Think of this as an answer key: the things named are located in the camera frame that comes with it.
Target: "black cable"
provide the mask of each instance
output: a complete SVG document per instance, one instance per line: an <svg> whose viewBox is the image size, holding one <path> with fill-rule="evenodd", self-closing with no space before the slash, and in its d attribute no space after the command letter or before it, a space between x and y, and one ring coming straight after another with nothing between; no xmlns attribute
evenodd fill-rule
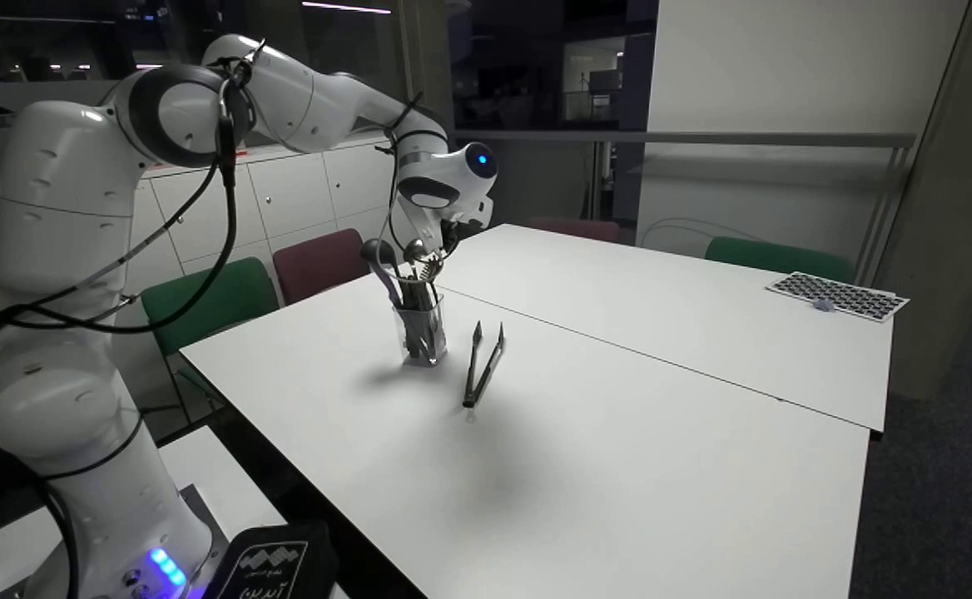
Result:
<svg viewBox="0 0 972 599"><path fill-rule="evenodd" d="M200 191L159 231L153 231L143 243L135 243L130 252L123 252L108 265L95 271L93 277L87 277L87 278L79 278L73 285L62 285L62 289L42 295L42 299L0 308L0 330L14 323L14 326L26 326L26 330L71 330L71 326L83 326L83 330L95 330L95 332L149 332L149 330L159 330L159 326L185 317L195 307L195 299L220 277L223 264L230 258L233 241L237 241L237 193L233 193L233 187L237 187L233 182L233 161L237 161L237 141L233 135L237 132L233 132L233 114L227 109L227 82L220 85L220 128L216 131L220 131L220 135L216 135L220 141L220 154L216 154L205 181L200 182ZM149 326L101 326L93 321L73 321L73 317L62 317L56 308L47 308L47 304L62 299L71 292L79 292L83 285L88 285L93 278L119 271L135 252L143 252L153 241L159 241L201 196L201 191L208 187L208 181L211 181L216 170L223 173L223 191L227 191L227 241L223 241L220 258L205 272L201 285L175 312L168 312L167 321L149 323ZM42 312L42 317L48 317L56 323L18 323L16 321L18 312ZM6 450L0 450L0 456L6 456L14 465L18 465L26 474L26 479L39 491L42 506L48 510L48 516L53 516L61 536L62 536L66 563L71 563L66 599L76 599L79 596L79 546L76 546L76 531L73 531L73 524L71 524L71 510L62 506L62 499L56 491L48 491L47 479L83 475L88 468L105 465L108 458L115 458L135 438L138 430L143 430L143 416L135 419L132 433L108 456L102 456L102 458L95 458L95 464L88 464L83 468L56 474L56 475L35 475L26 464L18 464Z"/></svg>
<svg viewBox="0 0 972 599"><path fill-rule="evenodd" d="M105 451L102 458L95 458L95 464L87 464L87 465L79 465L79 468L66 468L66 474L47 474L47 475L39 475L39 479L73 479L73 475L83 475L83 474L93 474L93 468L101 468L101 465L105 465L105 464L113 464L138 433L143 433L143 416L132 423L132 430L125 433L125 438L113 450L113 451Z"/></svg>
<svg viewBox="0 0 972 599"><path fill-rule="evenodd" d="M163 326L182 321L208 292L208 285L216 283L216 277L223 272L223 265L233 252L233 241L237 241L237 196L233 196L233 187L227 187L227 235L223 235L220 257L208 265L205 278L193 289L193 295L180 308L173 308L168 317L143 323L143 326L102 326L102 323L76 321L76 317L53 312L42 307L35 307L33 312L56 321L66 330L93 330L93 332L113 332L113 336L135 336L135 332L163 330Z"/></svg>
<svg viewBox="0 0 972 599"><path fill-rule="evenodd" d="M216 264L208 265L205 278L193 289L193 295L180 308L173 308L168 317L153 321L153 323L143 323L143 326L105 326L105 323L95 323L95 317L93 321L76 321L76 317L47 308L47 307L28 307L28 312L39 312L39 317L56 321L61 330L79 326L79 330L93 330L93 332L135 336L135 332L153 332L153 330L163 330L163 326L182 321L208 292L208 285L223 272L223 265L227 265L227 258L233 252L233 241L237 241L237 175L233 175L233 170L237 170L237 132L233 132L233 114L227 109L227 82L220 85L216 98L220 98L220 128L216 128L220 131L216 132L220 150L216 150L216 161L211 161L211 165L205 173L205 182L220 170L220 175L223 175L223 196L227 196L227 235L223 235L223 247L220 247Z"/></svg>
<svg viewBox="0 0 972 599"><path fill-rule="evenodd" d="M26 464L18 464L2 445L0 445L0 456L11 458L18 468L18 475L28 479L28 489L42 499L47 511L53 516L61 538L62 538L62 548L66 548L66 599L79 599L79 538L76 538L76 530L71 524L62 499L47 485L42 475L35 475Z"/></svg>
<svg viewBox="0 0 972 599"><path fill-rule="evenodd" d="M418 104L418 98L421 98L421 94L415 94L415 98L406 104L406 109L397 115L397 123L392 123L389 131L397 131L397 128L413 114L413 108ZM450 146L450 135L444 135L444 132L437 132L437 131L406 131L406 132L398 132L397 141L389 141L392 170L389 170L389 207L387 207L387 224L382 224L382 231L389 231L389 241L392 241L397 247L403 247L398 235L397 235L397 225L392 225L397 170L398 170L398 164L397 164L397 150L398 150L398 144L406 144L406 141L413 141L413 135L437 135L437 141L443 141L443 144Z"/></svg>
<svg viewBox="0 0 972 599"><path fill-rule="evenodd" d="M76 541L73 519L71 519L62 499L56 491L48 491L47 484L39 484L35 491L42 497L42 506L48 510L48 516L61 530L62 548L66 548L66 599L79 599L79 541Z"/></svg>

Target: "white wall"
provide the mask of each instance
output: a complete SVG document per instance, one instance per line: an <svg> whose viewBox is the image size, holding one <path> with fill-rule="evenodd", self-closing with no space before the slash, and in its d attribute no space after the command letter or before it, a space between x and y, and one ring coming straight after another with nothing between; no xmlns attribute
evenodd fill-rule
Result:
<svg viewBox="0 0 972 599"><path fill-rule="evenodd" d="M661 0L652 131L918 132L965 0Z"/></svg>
<svg viewBox="0 0 972 599"><path fill-rule="evenodd" d="M963 11L965 0L661 0L649 131L918 135ZM675 156L695 175L670 175ZM774 173L774 187L731 182L736 165ZM740 233L856 258L883 165L885 154L649 146L638 243L703 252L714 233Z"/></svg>

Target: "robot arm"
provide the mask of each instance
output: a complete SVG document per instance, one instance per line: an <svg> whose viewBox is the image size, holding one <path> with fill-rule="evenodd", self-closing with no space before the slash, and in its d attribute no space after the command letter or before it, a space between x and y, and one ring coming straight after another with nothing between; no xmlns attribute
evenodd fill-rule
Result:
<svg viewBox="0 0 972 599"><path fill-rule="evenodd" d="M153 164L201 165L216 156L216 98L220 73L227 73L240 85L240 94L223 94L237 135L253 128L265 141L312 154L346 141L356 123L387 131L403 210L431 251L438 247L438 221L490 224L484 193L497 181L497 161L484 146L468 144L450 154L444 131L418 109L346 73L322 78L237 33L211 41L201 64L138 73L119 85L119 131Z"/></svg>
<svg viewBox="0 0 972 599"><path fill-rule="evenodd" d="M220 37L205 64L135 73L102 108L33 104L16 115L0 165L0 312L66 285L76 292L47 308L88 323L113 312L123 272L105 265L130 247L147 164L220 156L230 182L233 141L248 128L297 154L346 141L356 121L389 131L403 210L429 243L443 221L490 207L491 156L483 146L450 154L438 123L406 104L246 37ZM0 330L0 450L47 479L79 548L73 565L56 548L28 579L28 599L71 587L79 596L143 591L147 572L163 596L182 596L201 576L208 530L167 475L108 358L108 332ZM180 576L149 565L159 548Z"/></svg>

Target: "wall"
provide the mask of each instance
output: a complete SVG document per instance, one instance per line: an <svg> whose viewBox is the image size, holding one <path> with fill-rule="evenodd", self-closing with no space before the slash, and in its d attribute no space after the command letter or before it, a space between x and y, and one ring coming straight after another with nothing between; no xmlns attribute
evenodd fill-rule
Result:
<svg viewBox="0 0 972 599"><path fill-rule="evenodd" d="M891 385L927 400L972 330L972 21L885 251L883 285L911 295L895 330Z"/></svg>
<svg viewBox="0 0 972 599"><path fill-rule="evenodd" d="M918 132L952 51L965 0L661 0L649 131L661 132ZM700 181L666 181L661 161L700 161ZM774 170L778 182L731 187L729 170ZM700 252L714 233L833 251L853 258L877 164L791 150L649 146L638 243ZM703 224L700 243L666 235L671 221Z"/></svg>

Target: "white table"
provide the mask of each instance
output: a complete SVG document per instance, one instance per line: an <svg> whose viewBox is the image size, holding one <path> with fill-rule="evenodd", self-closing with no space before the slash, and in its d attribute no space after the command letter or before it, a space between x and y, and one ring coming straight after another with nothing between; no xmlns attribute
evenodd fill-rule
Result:
<svg viewBox="0 0 972 599"><path fill-rule="evenodd" d="M497 225L466 241L438 285L652 358L885 426L891 323L764 292L778 272Z"/></svg>
<svg viewBox="0 0 972 599"><path fill-rule="evenodd" d="M462 414L474 321L508 352ZM356 278L185 358L427 596L849 596L862 426L462 295L444 332L403 370Z"/></svg>
<svg viewBox="0 0 972 599"><path fill-rule="evenodd" d="M253 527L287 524L208 430L163 445L159 456L175 485L195 485L227 538ZM26 579L56 541L61 531L42 510L2 527L0 590Z"/></svg>

